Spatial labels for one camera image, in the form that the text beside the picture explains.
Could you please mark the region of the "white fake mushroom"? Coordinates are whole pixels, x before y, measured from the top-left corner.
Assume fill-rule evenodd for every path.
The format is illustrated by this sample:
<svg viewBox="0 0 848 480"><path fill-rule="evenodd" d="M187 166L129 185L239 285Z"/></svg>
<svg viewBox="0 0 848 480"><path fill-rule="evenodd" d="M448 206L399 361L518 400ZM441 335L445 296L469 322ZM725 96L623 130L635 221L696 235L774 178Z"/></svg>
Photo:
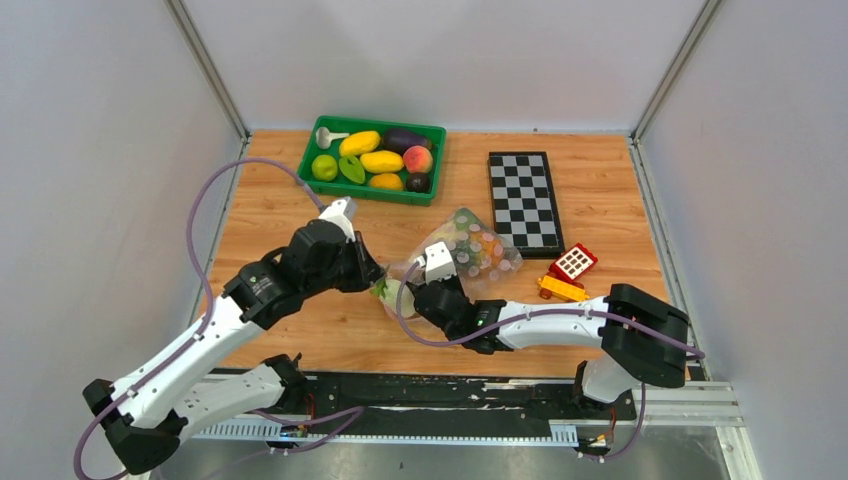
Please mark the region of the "white fake mushroom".
<svg viewBox="0 0 848 480"><path fill-rule="evenodd" d="M349 137L349 133L345 132L333 132L329 130L327 127L319 127L314 132L314 138L316 145L319 149L327 150L332 146L332 143L336 140L342 140Z"/></svg>

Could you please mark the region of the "green fake pear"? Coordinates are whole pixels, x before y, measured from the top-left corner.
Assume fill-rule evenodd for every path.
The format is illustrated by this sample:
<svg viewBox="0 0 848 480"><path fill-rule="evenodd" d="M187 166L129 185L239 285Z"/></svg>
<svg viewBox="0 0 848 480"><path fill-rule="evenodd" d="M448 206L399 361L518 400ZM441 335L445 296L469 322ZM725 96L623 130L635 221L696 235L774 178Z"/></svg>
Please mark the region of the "green fake pear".
<svg viewBox="0 0 848 480"><path fill-rule="evenodd" d="M320 182L332 182L339 173L338 161L329 154L316 156L311 164L313 178Z"/></svg>

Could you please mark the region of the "clear dotted zip bag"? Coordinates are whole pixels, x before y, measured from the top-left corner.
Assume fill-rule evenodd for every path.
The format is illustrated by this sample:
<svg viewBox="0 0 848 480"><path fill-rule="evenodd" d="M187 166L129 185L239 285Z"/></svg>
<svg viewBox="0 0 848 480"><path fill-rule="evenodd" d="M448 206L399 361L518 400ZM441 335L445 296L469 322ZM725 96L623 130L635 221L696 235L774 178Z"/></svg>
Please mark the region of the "clear dotted zip bag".
<svg viewBox="0 0 848 480"><path fill-rule="evenodd" d="M494 284L507 280L523 264L521 254L510 240L496 233L472 210L462 207L433 230L407 260L387 265L384 277L400 281L424 249L439 241L447 244L463 289L472 300L480 298Z"/></svg>

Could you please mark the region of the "white fake radish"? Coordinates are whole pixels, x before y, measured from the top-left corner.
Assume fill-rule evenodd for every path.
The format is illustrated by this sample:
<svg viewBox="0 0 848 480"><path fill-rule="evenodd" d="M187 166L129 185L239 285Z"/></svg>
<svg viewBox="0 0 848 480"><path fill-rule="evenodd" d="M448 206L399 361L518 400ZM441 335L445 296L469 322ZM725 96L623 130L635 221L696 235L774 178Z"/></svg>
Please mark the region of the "white fake radish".
<svg viewBox="0 0 848 480"><path fill-rule="evenodd" d="M417 315L414 309L414 296L410 289L397 279L383 277L371 288L370 293L392 318L401 315L403 319L408 320Z"/></svg>

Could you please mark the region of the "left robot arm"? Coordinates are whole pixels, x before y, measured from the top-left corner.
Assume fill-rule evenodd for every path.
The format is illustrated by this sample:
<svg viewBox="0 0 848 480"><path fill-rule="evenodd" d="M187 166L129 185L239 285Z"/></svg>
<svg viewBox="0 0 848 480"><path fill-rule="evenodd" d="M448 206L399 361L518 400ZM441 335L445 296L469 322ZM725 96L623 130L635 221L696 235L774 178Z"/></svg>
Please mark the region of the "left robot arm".
<svg viewBox="0 0 848 480"><path fill-rule="evenodd" d="M359 232L312 220L288 245L244 265L205 316L153 359L116 381L92 381L83 398L131 475L155 469L195 433L233 416L269 407L296 412L306 378L285 354L210 389L198 383L307 299L327 290L363 292L383 275Z"/></svg>

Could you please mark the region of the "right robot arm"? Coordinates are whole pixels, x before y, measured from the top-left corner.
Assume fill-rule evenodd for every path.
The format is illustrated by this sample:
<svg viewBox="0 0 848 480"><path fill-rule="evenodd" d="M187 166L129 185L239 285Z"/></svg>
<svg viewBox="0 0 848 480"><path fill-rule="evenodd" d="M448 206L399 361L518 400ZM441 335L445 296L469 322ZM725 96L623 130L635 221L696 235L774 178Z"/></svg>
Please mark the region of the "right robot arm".
<svg viewBox="0 0 848 480"><path fill-rule="evenodd" d="M457 277L409 287L415 312L439 328L445 345L492 355L536 346L598 348L602 356L583 362L571 403L596 417L627 390L641 384L684 386L695 349L688 342L688 315L629 284L582 302L526 304L471 301Z"/></svg>

